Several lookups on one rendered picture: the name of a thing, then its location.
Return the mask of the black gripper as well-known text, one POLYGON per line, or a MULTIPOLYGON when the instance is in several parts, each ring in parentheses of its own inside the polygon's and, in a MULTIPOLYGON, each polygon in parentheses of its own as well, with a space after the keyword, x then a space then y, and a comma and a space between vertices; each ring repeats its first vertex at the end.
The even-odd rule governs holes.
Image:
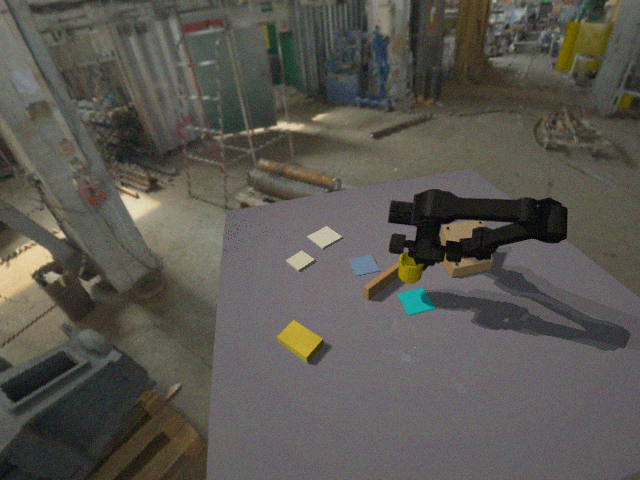
MULTIPOLYGON (((441 230, 441 228, 440 228, 441 230)), ((391 235, 390 249, 389 252, 393 254, 402 254, 405 248, 409 248, 408 257, 413 258, 415 260, 416 265, 419 263, 416 262, 417 255, 417 244, 418 239, 433 239, 435 236, 439 236, 440 230, 436 232, 426 232, 417 227, 416 240, 405 240, 406 235, 403 234, 395 234, 391 235)), ((442 244, 441 244, 442 246, 442 244)), ((456 241, 446 241, 446 246, 442 246, 442 249, 446 249, 446 260, 453 262, 460 262, 462 258, 462 244, 456 241)))

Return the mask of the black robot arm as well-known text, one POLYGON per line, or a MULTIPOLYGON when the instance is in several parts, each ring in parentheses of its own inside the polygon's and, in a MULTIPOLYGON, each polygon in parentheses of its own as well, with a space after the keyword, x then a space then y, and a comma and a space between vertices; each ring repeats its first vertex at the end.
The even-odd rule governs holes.
MULTIPOLYGON (((499 246, 528 239, 559 243, 567 238, 566 207, 552 199, 477 199, 457 197, 450 191, 430 189, 414 196, 414 202, 391 200, 389 223, 413 225, 426 232, 440 230, 455 220, 511 222, 491 229, 473 228, 472 238, 462 238, 462 258, 491 259, 499 246), (539 205, 537 207, 537 205, 539 205)), ((418 239, 416 262, 428 266, 443 263, 446 249, 441 237, 418 239), (437 254, 438 253, 438 254, 437 254)))

